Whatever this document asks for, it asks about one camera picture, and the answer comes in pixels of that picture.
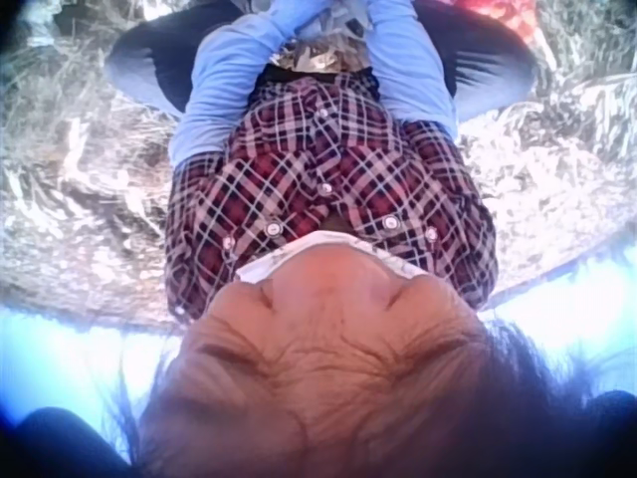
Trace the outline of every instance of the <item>elderly woman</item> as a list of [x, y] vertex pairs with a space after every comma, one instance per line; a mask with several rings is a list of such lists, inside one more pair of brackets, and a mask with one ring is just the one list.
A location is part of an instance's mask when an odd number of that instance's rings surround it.
[[126, 472], [580, 475], [581, 381], [476, 315], [496, 235], [454, 142], [458, 120], [524, 98], [531, 53], [453, 7], [367, 0], [371, 69], [267, 66], [331, 1], [200, 5], [109, 58], [116, 85], [180, 117], [166, 289], [190, 325], [126, 422]]

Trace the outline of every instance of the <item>light blue sleeve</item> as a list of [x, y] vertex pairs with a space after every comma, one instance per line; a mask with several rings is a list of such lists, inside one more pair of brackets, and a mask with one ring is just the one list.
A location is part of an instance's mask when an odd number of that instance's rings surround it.
[[411, 0], [369, 0], [366, 43], [382, 104], [398, 120], [441, 124], [455, 139], [456, 107], [442, 61]]
[[245, 15], [208, 35], [197, 52], [192, 93], [170, 142], [174, 168], [194, 154], [222, 151], [273, 53], [292, 33], [268, 13]]

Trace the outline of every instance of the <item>plaid shirt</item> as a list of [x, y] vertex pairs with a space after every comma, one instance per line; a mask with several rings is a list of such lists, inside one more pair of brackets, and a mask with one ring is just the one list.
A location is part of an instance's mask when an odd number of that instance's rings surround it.
[[166, 290], [201, 318], [246, 263], [336, 214], [375, 247], [448, 280], [478, 309], [493, 291], [496, 231], [458, 148], [436, 123], [401, 123], [371, 75], [265, 83], [223, 152], [174, 171]]

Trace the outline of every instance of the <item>shirt button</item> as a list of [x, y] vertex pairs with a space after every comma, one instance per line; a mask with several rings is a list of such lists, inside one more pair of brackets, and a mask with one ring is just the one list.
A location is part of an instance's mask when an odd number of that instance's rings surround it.
[[324, 182], [318, 187], [318, 194], [320, 194], [323, 197], [329, 196], [330, 194], [333, 193], [333, 191], [334, 191], [334, 188], [331, 187], [331, 184], [329, 184], [328, 182]]
[[428, 227], [425, 231], [425, 239], [427, 239], [427, 242], [436, 242], [438, 240], [438, 229], [435, 227]]
[[382, 225], [388, 231], [395, 231], [400, 227], [400, 221], [396, 216], [385, 216], [382, 218]]
[[270, 237], [280, 236], [283, 232], [283, 226], [279, 222], [271, 222], [266, 226], [266, 234]]
[[235, 241], [235, 238], [232, 237], [232, 236], [226, 236], [226, 237], [223, 238], [223, 248], [226, 251], [233, 250], [236, 243], [237, 243], [237, 241]]

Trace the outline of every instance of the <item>hair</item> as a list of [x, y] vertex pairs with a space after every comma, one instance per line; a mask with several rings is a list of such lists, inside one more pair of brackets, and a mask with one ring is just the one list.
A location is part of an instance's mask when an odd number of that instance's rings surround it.
[[[123, 425], [133, 467], [152, 478], [582, 476], [592, 443], [592, 423], [585, 412], [590, 372], [575, 358], [567, 372], [551, 372], [533, 343], [512, 325], [488, 324], [484, 345], [485, 358], [473, 367], [471, 379], [459, 366], [445, 386], [432, 393], [431, 375], [415, 366], [407, 379], [401, 379], [395, 400], [372, 410], [349, 439], [324, 449], [308, 449], [301, 439], [293, 455], [262, 459], [246, 453], [236, 466], [211, 464], [206, 470], [180, 474], [185, 472], [171, 466], [161, 449], [140, 443], [130, 403], [122, 399], [123, 381], [117, 422]], [[151, 396], [161, 381], [159, 371]], [[230, 414], [214, 420], [211, 436], [224, 436], [245, 419]], [[362, 433], [369, 423], [382, 426]], [[310, 459], [334, 456], [331, 451], [344, 459]]]

